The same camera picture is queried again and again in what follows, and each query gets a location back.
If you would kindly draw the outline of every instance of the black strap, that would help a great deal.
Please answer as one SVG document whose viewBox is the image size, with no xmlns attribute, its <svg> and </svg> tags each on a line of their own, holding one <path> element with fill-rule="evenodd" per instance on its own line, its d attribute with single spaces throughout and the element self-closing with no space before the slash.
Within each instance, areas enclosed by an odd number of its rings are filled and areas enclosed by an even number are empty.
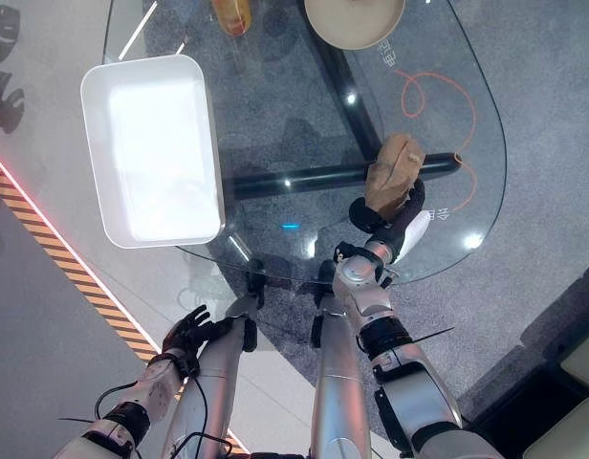
<svg viewBox="0 0 589 459">
<path fill-rule="evenodd" d="M 432 437 L 450 430 L 460 430 L 460 427 L 448 421 L 442 421 L 440 423 L 422 427 L 411 436 L 411 446 L 414 447 L 416 451 L 420 452 L 425 443 Z"/>
</svg>

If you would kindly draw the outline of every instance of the black robotic glove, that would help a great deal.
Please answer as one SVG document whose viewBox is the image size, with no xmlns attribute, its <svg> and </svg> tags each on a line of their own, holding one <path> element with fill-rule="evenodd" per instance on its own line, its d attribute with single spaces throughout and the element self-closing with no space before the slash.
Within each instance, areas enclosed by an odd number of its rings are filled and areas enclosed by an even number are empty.
<svg viewBox="0 0 589 459">
<path fill-rule="evenodd" d="M 364 198 L 359 198 L 350 206 L 350 221 L 359 230 L 373 234 L 369 241 L 378 241 L 392 250 L 391 263 L 399 256 L 405 238 L 405 229 L 422 211 L 425 201 L 425 184 L 416 179 L 409 190 L 409 199 L 399 209 L 390 222 L 386 222 L 375 210 L 365 205 Z"/>
<path fill-rule="evenodd" d="M 405 239 L 405 230 L 422 211 L 424 203 L 425 184 L 421 179 L 416 179 L 413 188 L 409 190 L 409 199 L 405 202 L 403 208 L 399 210 L 397 216 L 388 225 L 375 229 L 373 235 L 369 238 L 368 242 L 378 241 L 392 250 L 390 263 L 394 263 L 397 256 L 399 256 Z"/>
<path fill-rule="evenodd" d="M 232 317 L 218 322 L 207 320 L 208 318 L 209 312 L 204 304 L 176 323 L 163 339 L 162 353 L 148 365 L 154 361 L 169 359 L 175 363 L 182 379 L 198 376 L 199 348 L 206 341 L 212 342 L 224 336 L 233 323 Z"/>
</svg>

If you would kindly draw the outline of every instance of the bottle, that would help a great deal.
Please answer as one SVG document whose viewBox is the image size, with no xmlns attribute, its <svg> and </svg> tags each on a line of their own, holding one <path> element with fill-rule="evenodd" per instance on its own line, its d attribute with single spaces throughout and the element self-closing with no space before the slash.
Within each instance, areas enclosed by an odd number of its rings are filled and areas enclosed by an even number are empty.
<svg viewBox="0 0 589 459">
<path fill-rule="evenodd" d="M 250 28 L 250 0 L 211 0 L 211 4 L 225 33 L 243 35 Z"/>
</svg>

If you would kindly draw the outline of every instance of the beige bowl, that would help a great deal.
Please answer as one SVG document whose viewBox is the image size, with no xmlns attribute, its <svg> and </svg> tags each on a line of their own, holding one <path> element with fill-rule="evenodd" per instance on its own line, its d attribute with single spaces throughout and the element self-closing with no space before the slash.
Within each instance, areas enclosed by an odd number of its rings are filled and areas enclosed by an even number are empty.
<svg viewBox="0 0 589 459">
<path fill-rule="evenodd" d="M 343 50 L 373 46 L 401 20 L 405 0 L 305 0 L 305 11 L 318 35 Z"/>
</svg>

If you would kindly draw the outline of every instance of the robotic hand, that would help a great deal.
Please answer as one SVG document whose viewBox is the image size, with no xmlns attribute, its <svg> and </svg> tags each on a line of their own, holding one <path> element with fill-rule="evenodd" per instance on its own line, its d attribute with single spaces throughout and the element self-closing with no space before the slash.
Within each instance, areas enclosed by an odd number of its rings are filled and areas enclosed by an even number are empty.
<svg viewBox="0 0 589 459">
<path fill-rule="evenodd" d="M 204 305 L 176 323 L 164 338 L 161 354 L 148 363 L 135 385 L 122 393 L 119 403 L 55 459 L 129 458 L 150 425 L 164 417 L 185 378 L 199 374 L 199 348 L 224 336 L 232 326 L 232 318 L 216 323 L 208 318 Z"/>
<path fill-rule="evenodd" d="M 384 161 L 392 158 L 394 170 L 402 155 L 420 157 L 417 143 L 408 136 L 392 136 L 387 144 L 393 153 L 384 152 Z M 388 174 L 385 183 L 370 178 L 385 188 L 397 175 L 396 171 Z M 337 246 L 333 292 L 343 302 L 361 348 L 371 360 L 380 385 L 375 399 L 386 434 L 402 457 L 502 459 L 484 439 L 462 429 L 454 398 L 399 321 L 385 290 L 389 282 L 382 281 L 384 266 L 401 259 L 425 232 L 429 215 L 422 210 L 424 185 L 417 179 L 404 195 L 392 192 L 392 202 L 385 193 L 379 203 L 374 202 L 378 195 L 367 187 L 365 198 L 350 207 L 352 223 L 372 236 L 363 248 L 343 242 Z"/>
<path fill-rule="evenodd" d="M 167 359 L 174 362 L 182 380 L 196 378 L 199 375 L 199 348 L 204 342 L 216 341 L 226 335 L 233 323 L 232 317 L 216 323 L 208 318 L 209 312 L 204 304 L 177 322 L 163 339 L 162 353 L 152 359 L 148 366 Z"/>
</svg>

